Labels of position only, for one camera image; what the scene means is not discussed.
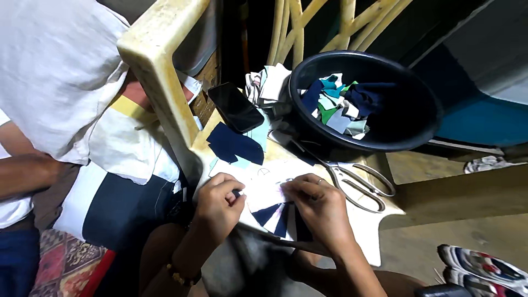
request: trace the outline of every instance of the smartphone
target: smartphone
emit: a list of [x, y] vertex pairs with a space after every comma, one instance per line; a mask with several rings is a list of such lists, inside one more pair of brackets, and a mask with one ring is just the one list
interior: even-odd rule
[[235, 132], [243, 134], [264, 123], [264, 117], [257, 108], [232, 82], [209, 89], [208, 95], [225, 124]]

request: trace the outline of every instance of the black bowl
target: black bowl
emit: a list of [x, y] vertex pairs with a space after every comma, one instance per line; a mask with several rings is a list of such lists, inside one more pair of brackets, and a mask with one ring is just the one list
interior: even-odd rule
[[[340, 134], [315, 119], [300, 100], [299, 89], [308, 89], [316, 79], [343, 73], [343, 83], [395, 82], [398, 90], [384, 102], [378, 115], [370, 115], [370, 131], [361, 140]], [[299, 64], [280, 94], [291, 99], [286, 117], [300, 133], [301, 140], [332, 149], [397, 152], [413, 149], [435, 135], [442, 119], [442, 107], [429, 88], [408, 68], [383, 57], [357, 51], [324, 52]]]

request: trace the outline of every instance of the dark pants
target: dark pants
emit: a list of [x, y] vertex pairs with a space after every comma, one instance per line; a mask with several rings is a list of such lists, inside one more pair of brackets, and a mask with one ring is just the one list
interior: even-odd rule
[[39, 269], [39, 240], [34, 227], [0, 231], [0, 295], [29, 295]]

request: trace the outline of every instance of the blue wall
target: blue wall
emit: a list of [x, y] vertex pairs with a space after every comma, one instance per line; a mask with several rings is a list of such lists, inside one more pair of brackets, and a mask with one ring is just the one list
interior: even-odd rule
[[482, 93], [443, 44], [413, 71], [444, 105], [437, 136], [496, 146], [528, 142], [528, 106]]

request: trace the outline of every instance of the scissors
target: scissors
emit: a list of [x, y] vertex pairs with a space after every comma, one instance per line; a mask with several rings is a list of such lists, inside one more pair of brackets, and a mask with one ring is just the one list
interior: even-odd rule
[[[357, 203], [356, 201], [352, 200], [352, 198], [350, 198], [345, 193], [345, 197], [346, 197], [346, 199], [348, 201], [350, 201], [353, 205], [355, 205], [355, 206], [357, 206], [357, 207], [359, 207], [359, 208], [361, 208], [363, 210], [366, 210], [366, 211], [369, 211], [369, 212], [373, 212], [375, 214], [380, 214], [386, 208], [385, 201], [383, 201], [380, 198], [380, 196], [382, 196], [382, 197], [393, 197], [396, 194], [396, 189], [394, 188], [392, 183], [386, 177], [384, 177], [381, 173], [379, 173], [378, 171], [376, 171], [374, 168], [372, 168], [370, 166], [359, 164], [359, 163], [345, 163], [345, 164], [352, 165], [353, 167], [359, 168], [359, 169], [361, 169], [361, 170], [373, 175], [374, 177], [376, 177], [383, 184], [385, 184], [387, 186], [387, 188], [389, 188], [390, 192], [388, 194], [383, 192], [382, 190], [378, 189], [375, 185], [369, 183], [368, 181], [365, 181], [364, 179], [362, 179], [359, 175], [355, 174], [354, 172], [352, 172], [352, 171], [350, 171], [350, 170], [348, 170], [346, 168], [341, 167], [339, 162], [325, 162], [325, 161], [319, 159], [319, 157], [317, 157], [311, 151], [307, 150], [304, 147], [302, 147], [302, 148], [306, 152], [310, 153], [310, 155], [315, 157], [321, 163], [321, 165], [323, 165], [323, 167], [330, 173], [330, 176], [332, 177], [332, 181], [334, 182], [334, 185], [335, 185], [336, 188], [340, 189], [341, 191], [343, 191], [343, 193], [345, 193], [345, 191], [341, 188], [341, 185], [340, 185], [340, 182], [344, 182], [344, 183], [352, 186], [353, 188], [355, 188], [359, 192], [362, 192], [363, 194], [367, 195], [372, 200], [374, 200], [374, 201], [376, 201], [378, 203], [378, 206], [379, 206], [378, 210], [368, 209], [368, 208], [364, 207], [363, 205]], [[353, 182], [349, 178], [352, 178], [353, 180], [357, 181], [361, 185], [357, 184], [356, 182]]]

